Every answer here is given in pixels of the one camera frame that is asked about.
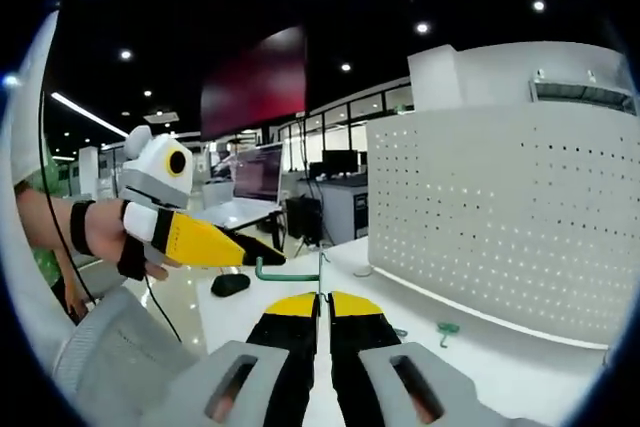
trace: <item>monitor screen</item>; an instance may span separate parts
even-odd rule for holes
[[[322,163],[327,175],[358,171],[357,150],[323,150]]]
[[[206,77],[200,99],[202,140],[304,112],[305,48],[304,32],[292,27]]]
[[[282,144],[239,152],[234,197],[278,202],[282,172]]]

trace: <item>red screen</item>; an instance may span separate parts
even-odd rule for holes
[[[205,79],[202,140],[305,110],[305,41],[299,27],[263,40]]]

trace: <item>green cable clip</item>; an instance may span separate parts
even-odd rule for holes
[[[456,324],[449,324],[447,322],[438,322],[438,332],[443,334],[442,340],[440,341],[440,347],[448,349],[449,346],[445,345],[444,341],[447,340],[447,337],[450,335],[455,335],[460,332],[460,326]]]
[[[262,257],[256,259],[256,277],[267,282],[317,282],[320,275],[265,274],[262,271]]]

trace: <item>computer mouse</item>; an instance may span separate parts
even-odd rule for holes
[[[222,274],[215,278],[211,284],[211,293],[216,297],[229,297],[230,295],[248,289],[251,279],[245,274]]]

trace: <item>white perforated panel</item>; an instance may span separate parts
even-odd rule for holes
[[[614,340],[640,273],[635,117],[543,102],[367,131],[372,265],[526,329]]]

